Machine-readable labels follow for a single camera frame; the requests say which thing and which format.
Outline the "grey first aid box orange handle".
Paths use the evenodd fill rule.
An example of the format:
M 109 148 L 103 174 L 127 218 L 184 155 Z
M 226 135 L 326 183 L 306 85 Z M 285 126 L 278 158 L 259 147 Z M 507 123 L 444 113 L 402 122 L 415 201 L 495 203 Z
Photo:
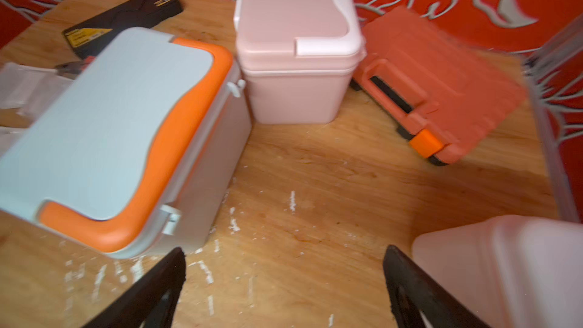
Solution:
M 116 259 L 202 248 L 251 131 L 226 48 L 121 32 L 1 157 L 1 209 Z

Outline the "white gauze packet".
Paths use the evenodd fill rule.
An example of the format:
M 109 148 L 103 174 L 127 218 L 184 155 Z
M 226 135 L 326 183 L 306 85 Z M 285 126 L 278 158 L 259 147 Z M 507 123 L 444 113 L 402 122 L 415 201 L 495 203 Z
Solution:
M 71 86 L 73 80 L 56 74 L 47 74 L 35 87 L 18 115 L 36 121 Z
M 46 76 L 56 75 L 53 68 L 35 68 L 6 63 L 1 69 L 1 109 L 23 106 Z

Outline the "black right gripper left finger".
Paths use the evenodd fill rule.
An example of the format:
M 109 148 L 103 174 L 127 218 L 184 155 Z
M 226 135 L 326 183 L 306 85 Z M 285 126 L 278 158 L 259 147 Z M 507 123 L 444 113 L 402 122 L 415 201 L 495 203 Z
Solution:
M 186 280 L 185 253 L 172 249 L 85 327 L 170 327 Z

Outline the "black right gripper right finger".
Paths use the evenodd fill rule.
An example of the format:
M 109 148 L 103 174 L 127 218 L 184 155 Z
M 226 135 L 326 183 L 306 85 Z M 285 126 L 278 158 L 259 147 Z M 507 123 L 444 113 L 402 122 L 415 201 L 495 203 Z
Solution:
M 487 326 L 398 247 L 387 247 L 383 270 L 398 327 Z

